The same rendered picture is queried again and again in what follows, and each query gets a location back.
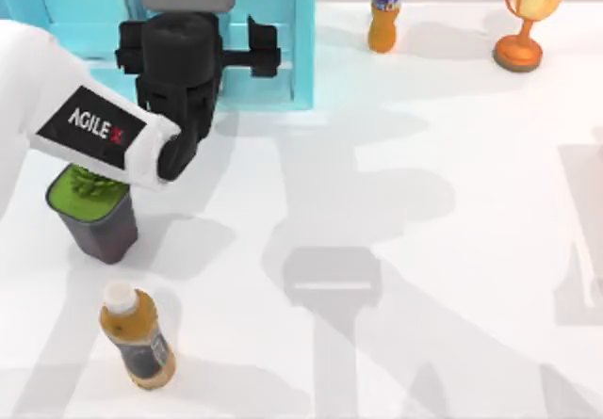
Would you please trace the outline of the orange trophy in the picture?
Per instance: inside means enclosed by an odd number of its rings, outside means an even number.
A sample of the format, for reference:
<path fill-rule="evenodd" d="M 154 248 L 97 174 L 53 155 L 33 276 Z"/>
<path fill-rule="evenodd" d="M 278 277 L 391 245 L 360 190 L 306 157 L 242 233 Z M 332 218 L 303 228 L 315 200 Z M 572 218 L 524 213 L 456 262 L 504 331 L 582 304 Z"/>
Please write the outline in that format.
<path fill-rule="evenodd" d="M 539 67 L 543 49 L 530 32 L 535 23 L 549 17 L 562 0 L 504 0 L 507 10 L 522 20 L 515 35 L 500 38 L 493 59 L 503 69 L 514 73 L 529 73 Z"/>

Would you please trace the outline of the yellow bottle with dark label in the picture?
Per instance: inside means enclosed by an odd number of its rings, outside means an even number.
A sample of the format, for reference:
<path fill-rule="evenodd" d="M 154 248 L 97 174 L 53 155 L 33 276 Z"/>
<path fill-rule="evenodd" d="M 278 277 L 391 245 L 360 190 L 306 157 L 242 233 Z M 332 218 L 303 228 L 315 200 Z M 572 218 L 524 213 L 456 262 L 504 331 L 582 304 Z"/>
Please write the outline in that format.
<path fill-rule="evenodd" d="M 128 282 L 110 282 L 104 289 L 99 323 L 138 387 L 155 390 L 171 381 L 175 356 L 160 329 L 157 308 L 149 294 Z"/>

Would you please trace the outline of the orange bottle with blue label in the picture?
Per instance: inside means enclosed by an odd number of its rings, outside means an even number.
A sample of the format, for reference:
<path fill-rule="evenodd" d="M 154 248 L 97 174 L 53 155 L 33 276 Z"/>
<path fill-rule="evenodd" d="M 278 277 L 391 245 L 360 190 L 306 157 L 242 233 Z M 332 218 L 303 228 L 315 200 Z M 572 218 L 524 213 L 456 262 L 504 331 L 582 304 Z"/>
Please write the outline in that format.
<path fill-rule="evenodd" d="M 367 36 L 370 50 L 384 54 L 394 47 L 399 11 L 400 0 L 371 0 L 372 18 Z"/>

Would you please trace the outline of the light blue rack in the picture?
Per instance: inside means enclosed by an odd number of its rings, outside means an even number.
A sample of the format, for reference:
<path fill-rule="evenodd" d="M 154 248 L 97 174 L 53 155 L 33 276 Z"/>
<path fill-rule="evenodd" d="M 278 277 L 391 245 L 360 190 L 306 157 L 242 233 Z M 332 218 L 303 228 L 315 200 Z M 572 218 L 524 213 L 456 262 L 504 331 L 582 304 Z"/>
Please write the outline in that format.
<path fill-rule="evenodd" d="M 135 99 L 135 78 L 121 72 L 114 52 L 120 22 L 152 17 L 142 0 L 0 0 L 0 19 L 42 27 L 86 59 L 95 78 Z M 282 63 L 273 78 L 254 78 L 248 68 L 224 72 L 220 105 L 236 110 L 304 110 L 314 105 L 315 0 L 236 0 L 220 16 L 226 48 L 248 47 L 247 18 L 274 25 Z"/>

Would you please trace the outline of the grey pot with green plant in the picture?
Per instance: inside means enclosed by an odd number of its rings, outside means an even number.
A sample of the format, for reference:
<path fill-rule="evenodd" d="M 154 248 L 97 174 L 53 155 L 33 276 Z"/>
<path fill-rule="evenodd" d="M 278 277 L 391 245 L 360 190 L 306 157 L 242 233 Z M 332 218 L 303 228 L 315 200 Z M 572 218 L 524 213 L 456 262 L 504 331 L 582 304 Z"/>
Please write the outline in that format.
<path fill-rule="evenodd" d="M 49 185 L 48 206 L 87 255 L 116 264 L 138 240 L 130 186 L 68 165 Z"/>

